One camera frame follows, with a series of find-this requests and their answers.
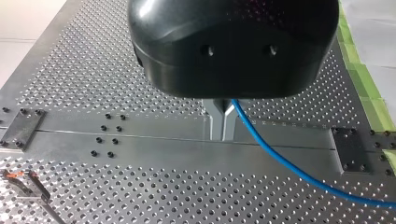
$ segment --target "silver metal surface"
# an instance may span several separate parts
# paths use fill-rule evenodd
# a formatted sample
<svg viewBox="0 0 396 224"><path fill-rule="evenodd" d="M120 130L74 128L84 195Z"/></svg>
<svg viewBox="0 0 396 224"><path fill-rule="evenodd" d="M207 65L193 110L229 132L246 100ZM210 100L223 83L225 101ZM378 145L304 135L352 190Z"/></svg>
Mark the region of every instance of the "silver metal surface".
<svg viewBox="0 0 396 224"><path fill-rule="evenodd" d="M37 171L53 196L50 206L62 218L70 223L396 223L393 210L346 202L306 185L266 155L239 119L233 143L210 142L201 100L160 93L144 78L128 34L126 4L68 0L0 90L0 105L10 109L0 114L1 128L20 107L49 111L29 149L23 155L1 153L0 167ZM370 129L336 42L318 81L300 95L241 104L269 144L309 174L353 194L396 200L395 178L385 174L389 163L378 159L382 152L367 150L369 175L341 175L331 150L327 128L356 127L367 134ZM103 142L96 143L96 137ZM362 139L372 144L370 136ZM114 158L107 156L110 151ZM14 193L8 192L0 187L0 223L53 221L39 206L13 202Z"/></svg>
<svg viewBox="0 0 396 224"><path fill-rule="evenodd" d="M202 105L210 116L210 140L221 141L224 127L223 100L204 99Z"/></svg>
<svg viewBox="0 0 396 224"><path fill-rule="evenodd" d="M44 110L21 108L1 138L0 152L23 152L45 113Z"/></svg>
<svg viewBox="0 0 396 224"><path fill-rule="evenodd" d="M230 105L224 113L223 141L233 141L235 136L236 118L238 114L233 105Z"/></svg>
<svg viewBox="0 0 396 224"><path fill-rule="evenodd" d="M103 144L92 137L37 133L23 156L2 154L0 167L37 171L51 193L50 205L70 223L396 222L394 210L346 202L306 184L257 146L120 137L120 144L110 147L111 137ZM92 149L98 157L91 156ZM333 150L276 150L337 188L396 198L395 178L383 173L340 175ZM43 160L38 152L48 156ZM2 221L52 221L33 205L12 202L14 194L5 187L0 188Z"/></svg>

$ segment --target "screw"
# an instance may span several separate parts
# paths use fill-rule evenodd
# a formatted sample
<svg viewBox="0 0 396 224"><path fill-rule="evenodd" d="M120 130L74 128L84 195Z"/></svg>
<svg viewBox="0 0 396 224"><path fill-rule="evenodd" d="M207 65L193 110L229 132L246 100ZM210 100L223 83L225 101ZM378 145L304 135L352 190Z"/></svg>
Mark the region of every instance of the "screw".
<svg viewBox="0 0 396 224"><path fill-rule="evenodd" d="M21 148L23 146L23 143L18 141L15 143L15 146Z"/></svg>
<svg viewBox="0 0 396 224"><path fill-rule="evenodd" d="M366 170L366 164L361 165L361 171L365 171Z"/></svg>
<svg viewBox="0 0 396 224"><path fill-rule="evenodd" d="M91 156L96 157L98 155L98 153L95 150L91 151Z"/></svg>
<svg viewBox="0 0 396 224"><path fill-rule="evenodd" d="M387 170L385 171L385 175L392 175L392 171L391 171L390 169L387 169Z"/></svg>
<svg viewBox="0 0 396 224"><path fill-rule="evenodd" d="M385 155L380 155L380 156L379 156L379 159L380 159L381 161L385 161L385 160L387 159L387 157L386 157Z"/></svg>
<svg viewBox="0 0 396 224"><path fill-rule="evenodd" d="M345 163L345 164L343 165L343 168L344 168L344 170L347 170L347 168L349 168L349 163Z"/></svg>
<svg viewBox="0 0 396 224"><path fill-rule="evenodd" d="M114 157L114 153L113 152L107 152L107 156L109 157L109 158L113 158Z"/></svg>

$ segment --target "screw hole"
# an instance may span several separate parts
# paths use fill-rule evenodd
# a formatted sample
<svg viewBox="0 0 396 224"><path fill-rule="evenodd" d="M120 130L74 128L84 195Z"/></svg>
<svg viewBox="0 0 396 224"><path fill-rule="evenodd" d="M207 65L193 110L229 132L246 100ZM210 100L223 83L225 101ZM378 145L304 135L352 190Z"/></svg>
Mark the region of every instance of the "screw hole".
<svg viewBox="0 0 396 224"><path fill-rule="evenodd" d="M266 45L262 49L262 53L264 55L268 55L270 57L275 57L276 54L277 54L277 46L275 46L275 45Z"/></svg>
<svg viewBox="0 0 396 224"><path fill-rule="evenodd" d="M214 50L213 47L210 46L210 45L203 45L203 46L201 46L201 53L202 53L204 56L209 56L209 57L211 57L211 56L213 56L213 54L215 53L215 50Z"/></svg>

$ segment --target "cable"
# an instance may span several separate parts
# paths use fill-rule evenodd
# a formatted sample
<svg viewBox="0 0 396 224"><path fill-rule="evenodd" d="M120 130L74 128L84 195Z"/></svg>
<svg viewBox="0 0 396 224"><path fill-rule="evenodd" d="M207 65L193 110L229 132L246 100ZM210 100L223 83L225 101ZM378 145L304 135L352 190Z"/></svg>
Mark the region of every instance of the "cable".
<svg viewBox="0 0 396 224"><path fill-rule="evenodd" d="M248 120L248 117L246 116L244 110L242 109L241 105L238 103L238 100L232 99L233 106L235 106L236 112L239 115L239 118L241 118L242 121L244 121L245 126L247 127L248 131L251 133L251 135L254 137L257 143L266 151L270 156L272 156L274 159L279 161L282 165L286 166L290 170L292 170L295 174L297 174L301 179L305 180L306 182L320 188L323 190L327 190L330 193L334 194L335 196L338 196L340 198L344 198L346 200L349 200L353 203L366 203L372 206L378 206L378 207L386 207L386 208L396 208L396 203L392 202L382 202L379 200L375 199L368 199L368 198L362 198L359 196L355 196L352 194L345 193L339 189L333 188L329 185L326 185L322 183L321 181L315 179L311 175L307 174L297 166L295 166L293 163L288 161L286 158L281 156L279 153L277 153L273 148L271 148L260 136L260 134L256 131L256 129L253 127L253 125L250 123Z"/></svg>

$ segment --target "black robot head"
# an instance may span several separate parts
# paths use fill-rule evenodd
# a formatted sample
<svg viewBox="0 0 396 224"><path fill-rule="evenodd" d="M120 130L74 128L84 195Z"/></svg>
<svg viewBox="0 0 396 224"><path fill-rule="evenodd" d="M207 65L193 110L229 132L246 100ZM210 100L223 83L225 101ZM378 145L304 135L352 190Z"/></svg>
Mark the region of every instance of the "black robot head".
<svg viewBox="0 0 396 224"><path fill-rule="evenodd" d="M318 75L338 0L131 0L134 51L161 91L195 98L276 98Z"/></svg>

